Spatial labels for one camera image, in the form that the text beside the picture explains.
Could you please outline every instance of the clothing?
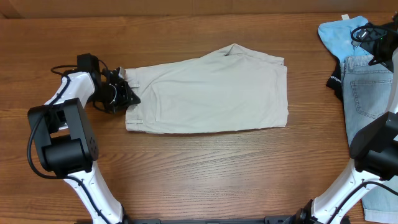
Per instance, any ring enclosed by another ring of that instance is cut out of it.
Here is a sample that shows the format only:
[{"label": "clothing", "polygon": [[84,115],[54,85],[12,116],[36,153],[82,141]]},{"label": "clothing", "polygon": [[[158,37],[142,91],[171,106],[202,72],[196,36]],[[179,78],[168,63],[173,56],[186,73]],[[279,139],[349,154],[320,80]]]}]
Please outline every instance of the clothing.
[{"label": "clothing", "polygon": [[126,112],[126,129],[213,133],[287,122],[284,59],[232,44],[201,58],[126,70],[141,104]]},{"label": "clothing", "polygon": [[[344,113],[348,144],[355,134],[384,114],[391,91],[392,73],[380,64],[369,66],[372,55],[347,57],[341,64]],[[398,177],[385,183],[398,190]],[[376,187],[362,198],[365,220],[398,223],[398,199]]]},{"label": "clothing", "polygon": [[326,85],[335,91],[335,95],[342,101],[340,63],[348,56],[369,55],[361,47],[351,44],[351,32],[368,23],[362,16],[342,21],[323,23],[318,28],[318,34],[325,47],[336,57],[336,69],[330,76]]}]

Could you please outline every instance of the wooden table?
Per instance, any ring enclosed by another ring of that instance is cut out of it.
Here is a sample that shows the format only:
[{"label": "wooden table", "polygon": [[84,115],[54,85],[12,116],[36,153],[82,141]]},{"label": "wooden table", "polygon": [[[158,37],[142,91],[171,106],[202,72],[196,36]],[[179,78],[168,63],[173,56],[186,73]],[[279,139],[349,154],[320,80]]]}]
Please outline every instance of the wooden table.
[{"label": "wooden table", "polygon": [[[391,18],[362,15],[375,24]],[[322,194],[349,159],[343,107],[325,86],[335,61],[317,34],[319,24],[340,19],[335,13],[1,20],[0,223],[90,219],[66,183],[37,177],[27,163],[27,111],[60,86],[51,67],[74,64],[87,52],[109,68],[145,67],[200,57],[232,43],[285,58],[286,128],[135,133],[126,131],[124,113],[104,114],[88,105],[99,167],[133,218],[295,213]],[[35,162],[40,166],[36,155]],[[353,223],[364,222],[360,203],[349,215]]]}]

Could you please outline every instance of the clothing tag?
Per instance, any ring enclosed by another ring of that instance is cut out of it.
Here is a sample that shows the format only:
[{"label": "clothing tag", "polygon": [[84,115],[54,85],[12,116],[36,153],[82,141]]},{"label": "clothing tag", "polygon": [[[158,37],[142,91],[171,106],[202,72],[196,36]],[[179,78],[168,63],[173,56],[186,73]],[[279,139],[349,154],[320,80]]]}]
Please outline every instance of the clothing tag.
[{"label": "clothing tag", "polygon": [[347,19],[349,19],[348,14],[341,15],[341,19],[342,19],[342,20],[347,20]]}]

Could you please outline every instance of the black garment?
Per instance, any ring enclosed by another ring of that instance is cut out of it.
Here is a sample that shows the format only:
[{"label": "black garment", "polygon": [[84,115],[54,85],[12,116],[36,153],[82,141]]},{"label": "black garment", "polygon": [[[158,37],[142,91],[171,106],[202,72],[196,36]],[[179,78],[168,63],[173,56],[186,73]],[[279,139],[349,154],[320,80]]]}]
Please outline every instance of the black garment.
[{"label": "black garment", "polygon": [[340,61],[335,57],[336,60],[336,68],[335,71],[329,77],[326,86],[333,89],[335,91],[335,96],[343,102],[343,88],[341,86],[341,69],[340,69]]}]

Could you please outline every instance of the brown wall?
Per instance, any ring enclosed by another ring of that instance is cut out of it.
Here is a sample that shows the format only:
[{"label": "brown wall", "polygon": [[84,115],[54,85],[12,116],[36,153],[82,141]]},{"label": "brown wall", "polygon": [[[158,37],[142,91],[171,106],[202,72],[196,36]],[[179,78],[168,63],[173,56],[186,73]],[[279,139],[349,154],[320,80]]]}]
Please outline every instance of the brown wall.
[{"label": "brown wall", "polygon": [[395,10],[397,0],[0,0],[8,18]]}]

